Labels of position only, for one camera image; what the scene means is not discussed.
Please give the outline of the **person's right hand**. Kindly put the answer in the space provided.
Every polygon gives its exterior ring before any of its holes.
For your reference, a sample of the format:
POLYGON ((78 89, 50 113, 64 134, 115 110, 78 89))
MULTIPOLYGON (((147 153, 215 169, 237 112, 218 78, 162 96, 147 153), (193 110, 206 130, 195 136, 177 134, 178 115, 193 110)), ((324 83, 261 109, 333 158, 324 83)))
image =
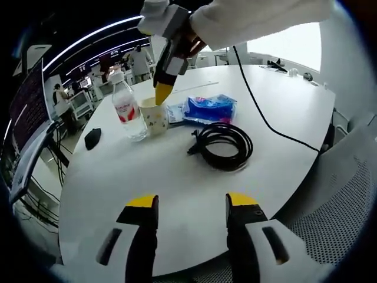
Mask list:
POLYGON ((183 29, 176 49, 179 58, 190 58, 198 54, 207 44, 190 28, 183 29))

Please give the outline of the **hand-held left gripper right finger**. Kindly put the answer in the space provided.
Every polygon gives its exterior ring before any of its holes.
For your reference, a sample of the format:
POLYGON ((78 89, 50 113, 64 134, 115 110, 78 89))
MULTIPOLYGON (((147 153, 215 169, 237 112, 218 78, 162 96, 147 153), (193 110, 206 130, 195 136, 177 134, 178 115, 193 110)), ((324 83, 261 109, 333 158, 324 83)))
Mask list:
POLYGON ((306 282, 304 242, 242 193, 226 194, 227 247, 234 282, 306 282))

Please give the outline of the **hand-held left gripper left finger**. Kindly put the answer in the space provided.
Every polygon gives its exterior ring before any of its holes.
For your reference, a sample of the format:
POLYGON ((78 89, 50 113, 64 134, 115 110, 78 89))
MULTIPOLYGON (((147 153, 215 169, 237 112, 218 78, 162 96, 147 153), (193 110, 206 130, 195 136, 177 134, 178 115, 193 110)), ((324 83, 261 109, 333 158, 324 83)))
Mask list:
POLYGON ((105 233, 95 260, 97 282, 152 282, 157 249, 158 195, 130 200, 105 233))

